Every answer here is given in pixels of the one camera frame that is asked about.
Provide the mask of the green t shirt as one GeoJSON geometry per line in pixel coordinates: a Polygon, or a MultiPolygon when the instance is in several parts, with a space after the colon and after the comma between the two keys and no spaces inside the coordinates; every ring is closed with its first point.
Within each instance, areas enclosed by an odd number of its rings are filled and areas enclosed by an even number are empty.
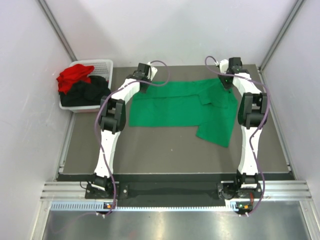
{"type": "Polygon", "coordinates": [[[217,78],[170,81],[150,86],[134,95],[130,107],[131,127],[197,127],[196,136],[228,147],[238,109],[232,90],[217,78]]]}

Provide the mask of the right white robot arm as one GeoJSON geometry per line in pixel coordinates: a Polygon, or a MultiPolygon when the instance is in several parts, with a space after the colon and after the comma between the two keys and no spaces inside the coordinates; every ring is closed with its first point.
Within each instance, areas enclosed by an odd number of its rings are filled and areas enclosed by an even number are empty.
{"type": "Polygon", "coordinates": [[[242,149],[240,163],[232,185],[224,184],[220,191],[230,198],[248,198],[261,191],[259,184],[258,149],[263,126],[270,108],[269,96],[257,86],[243,68],[239,57],[220,61],[218,78],[225,90],[236,88],[241,95],[237,121],[241,126],[242,149]]]}

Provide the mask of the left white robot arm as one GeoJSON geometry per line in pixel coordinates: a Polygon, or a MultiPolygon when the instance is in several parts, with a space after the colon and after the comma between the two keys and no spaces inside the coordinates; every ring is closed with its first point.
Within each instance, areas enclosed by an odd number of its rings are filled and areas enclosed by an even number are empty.
{"type": "Polygon", "coordinates": [[[118,138],[126,125],[126,103],[136,93],[147,90],[157,71],[151,62],[139,63],[137,70],[126,77],[118,90],[101,99],[97,122],[100,127],[100,149],[90,190],[97,199],[114,197],[113,161],[118,138]]]}

